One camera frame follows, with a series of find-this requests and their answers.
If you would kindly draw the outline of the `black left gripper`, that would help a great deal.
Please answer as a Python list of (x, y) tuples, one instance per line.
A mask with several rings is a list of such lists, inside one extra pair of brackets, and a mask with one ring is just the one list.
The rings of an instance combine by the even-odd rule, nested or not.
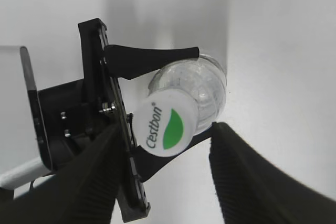
[(117, 201), (124, 222), (147, 217), (148, 203), (131, 151), (136, 143), (117, 78), (132, 80), (166, 65), (199, 58), (199, 48), (143, 49), (108, 45), (98, 18), (78, 25), (84, 78), (39, 91), (52, 169), (57, 172), (83, 152), (109, 125), (120, 128), (124, 170)]

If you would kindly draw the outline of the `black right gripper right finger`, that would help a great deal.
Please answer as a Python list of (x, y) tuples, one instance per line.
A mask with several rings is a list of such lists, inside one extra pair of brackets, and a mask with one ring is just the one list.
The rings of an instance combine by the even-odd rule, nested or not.
[(285, 174), (226, 123), (213, 123), (209, 161), (225, 223), (335, 223), (335, 201)]

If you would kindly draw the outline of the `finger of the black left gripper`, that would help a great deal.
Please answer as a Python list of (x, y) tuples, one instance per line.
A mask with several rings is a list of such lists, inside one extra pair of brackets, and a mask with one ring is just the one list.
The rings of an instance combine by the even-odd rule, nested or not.
[(135, 166), (137, 169), (137, 174), (140, 178), (141, 182), (146, 182), (150, 178), (152, 178), (160, 169), (162, 169), (166, 164), (171, 162), (176, 157), (180, 156), (187, 150), (191, 149), (195, 145), (201, 143), (202, 141), (211, 138), (212, 136), (212, 126), (210, 126), (204, 132), (194, 136), (187, 146), (185, 150), (181, 153), (169, 156), (169, 157), (159, 157), (150, 154), (146, 150), (144, 150), (141, 146), (138, 146), (131, 152), (132, 156), (134, 157)]

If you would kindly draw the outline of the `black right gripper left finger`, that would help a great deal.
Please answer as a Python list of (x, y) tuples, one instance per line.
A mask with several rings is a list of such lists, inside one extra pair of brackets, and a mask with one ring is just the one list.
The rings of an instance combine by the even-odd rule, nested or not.
[(108, 127), (32, 191), (1, 206), (1, 223), (110, 223), (123, 174), (123, 141)]

